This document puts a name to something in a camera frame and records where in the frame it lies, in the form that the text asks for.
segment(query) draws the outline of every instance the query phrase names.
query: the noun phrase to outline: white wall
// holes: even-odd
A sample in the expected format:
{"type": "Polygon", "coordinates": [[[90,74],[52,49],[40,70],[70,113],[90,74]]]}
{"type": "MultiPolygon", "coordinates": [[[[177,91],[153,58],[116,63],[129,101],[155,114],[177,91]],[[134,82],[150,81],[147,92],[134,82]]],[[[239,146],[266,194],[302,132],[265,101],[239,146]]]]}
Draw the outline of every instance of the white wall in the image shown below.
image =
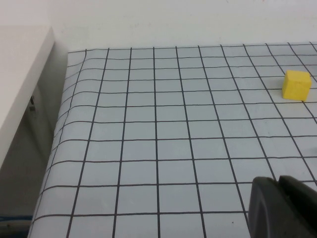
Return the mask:
{"type": "Polygon", "coordinates": [[[51,24],[40,87],[56,119],[67,50],[317,40],[316,0],[1,0],[0,24],[51,24]]]}

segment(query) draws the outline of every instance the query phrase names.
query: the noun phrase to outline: grid mat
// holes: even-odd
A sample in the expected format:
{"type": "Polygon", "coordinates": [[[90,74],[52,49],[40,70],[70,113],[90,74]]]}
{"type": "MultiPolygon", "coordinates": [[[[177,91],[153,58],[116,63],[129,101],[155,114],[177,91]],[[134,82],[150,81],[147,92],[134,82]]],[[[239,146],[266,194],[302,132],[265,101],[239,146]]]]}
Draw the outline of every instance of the grid mat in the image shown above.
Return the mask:
{"type": "Polygon", "coordinates": [[[69,53],[29,237],[250,237],[254,177],[317,190],[315,76],[313,43],[69,53]]]}

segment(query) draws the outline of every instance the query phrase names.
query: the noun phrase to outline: white desk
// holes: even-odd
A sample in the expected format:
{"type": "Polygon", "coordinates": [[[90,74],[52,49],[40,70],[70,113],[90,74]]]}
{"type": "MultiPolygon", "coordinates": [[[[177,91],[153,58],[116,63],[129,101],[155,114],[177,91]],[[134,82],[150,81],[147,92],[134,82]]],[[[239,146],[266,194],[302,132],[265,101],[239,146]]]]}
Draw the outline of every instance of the white desk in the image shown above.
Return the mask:
{"type": "Polygon", "coordinates": [[[53,44],[49,26],[0,26],[0,168],[53,44]]]}

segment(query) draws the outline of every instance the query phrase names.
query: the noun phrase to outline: black object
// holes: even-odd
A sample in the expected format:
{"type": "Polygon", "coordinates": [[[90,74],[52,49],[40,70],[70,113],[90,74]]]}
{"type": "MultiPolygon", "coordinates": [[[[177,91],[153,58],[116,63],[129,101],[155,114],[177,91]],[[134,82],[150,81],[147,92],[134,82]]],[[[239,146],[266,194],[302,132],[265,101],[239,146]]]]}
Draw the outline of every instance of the black object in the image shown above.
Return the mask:
{"type": "Polygon", "coordinates": [[[253,180],[251,238],[317,238],[317,192],[291,176],[253,180]]]}

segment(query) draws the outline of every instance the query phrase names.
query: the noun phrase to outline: yellow cube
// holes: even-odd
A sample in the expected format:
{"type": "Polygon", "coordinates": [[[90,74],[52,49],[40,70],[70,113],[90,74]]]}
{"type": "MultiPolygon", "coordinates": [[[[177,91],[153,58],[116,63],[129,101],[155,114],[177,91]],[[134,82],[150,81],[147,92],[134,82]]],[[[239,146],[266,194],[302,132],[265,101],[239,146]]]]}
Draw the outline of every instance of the yellow cube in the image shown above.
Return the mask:
{"type": "Polygon", "coordinates": [[[288,70],[282,88],[283,98],[305,101],[312,81],[307,72],[288,70]]]}

